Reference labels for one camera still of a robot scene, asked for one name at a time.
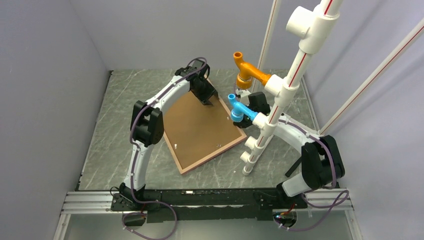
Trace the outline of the pink picture frame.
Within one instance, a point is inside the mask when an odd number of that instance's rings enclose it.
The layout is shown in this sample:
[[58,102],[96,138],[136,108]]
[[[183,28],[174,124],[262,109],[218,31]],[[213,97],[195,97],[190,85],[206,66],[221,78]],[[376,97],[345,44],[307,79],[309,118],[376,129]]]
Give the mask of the pink picture frame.
[[244,141],[220,96],[203,105],[189,91],[164,114],[164,139],[180,174],[185,174]]

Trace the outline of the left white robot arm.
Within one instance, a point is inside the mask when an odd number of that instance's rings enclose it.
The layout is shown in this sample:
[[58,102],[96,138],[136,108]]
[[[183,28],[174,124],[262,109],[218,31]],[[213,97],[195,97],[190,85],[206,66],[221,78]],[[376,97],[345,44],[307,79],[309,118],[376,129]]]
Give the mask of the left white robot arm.
[[144,201],[146,173],[154,146],[162,139],[164,114],[185,94],[191,92],[204,106],[212,105],[211,97],[218,92],[207,80],[210,66],[206,58],[196,57],[186,67],[176,70],[173,77],[157,94],[133,106],[129,141],[132,144],[130,166],[119,193],[131,210],[139,209]]

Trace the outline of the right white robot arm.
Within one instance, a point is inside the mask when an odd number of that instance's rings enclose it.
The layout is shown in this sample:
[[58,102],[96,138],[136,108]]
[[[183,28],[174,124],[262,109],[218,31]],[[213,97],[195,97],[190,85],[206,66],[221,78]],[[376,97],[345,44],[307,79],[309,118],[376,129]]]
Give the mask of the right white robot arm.
[[[250,105],[246,106],[237,101],[235,94],[228,95],[232,106],[230,118],[237,126],[247,123],[263,128],[271,111],[265,95],[255,92],[248,97]],[[300,158],[285,173],[287,180],[278,184],[281,190],[275,194],[275,200],[280,207],[289,207],[301,194],[317,189],[334,189],[337,180],[345,175],[342,157],[332,136],[319,136],[307,131],[285,114],[279,117],[272,134],[300,153]]]

